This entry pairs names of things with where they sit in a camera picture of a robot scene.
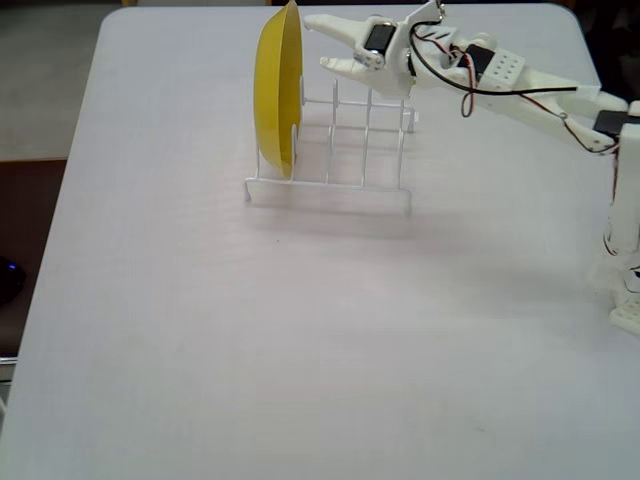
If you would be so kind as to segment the white gripper with motor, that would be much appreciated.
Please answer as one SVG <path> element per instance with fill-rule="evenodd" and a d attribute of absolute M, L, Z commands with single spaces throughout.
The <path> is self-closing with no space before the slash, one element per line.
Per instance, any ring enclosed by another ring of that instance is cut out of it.
<path fill-rule="evenodd" d="M 323 34 L 355 49 L 368 32 L 366 21 L 354 21 L 329 14 L 303 18 L 306 29 Z M 320 58 L 320 65 L 348 79 L 368 79 L 369 85 L 383 96 L 408 96 L 414 84 L 410 67 L 409 27 L 404 22 L 372 19 L 364 50 L 353 58 Z"/>

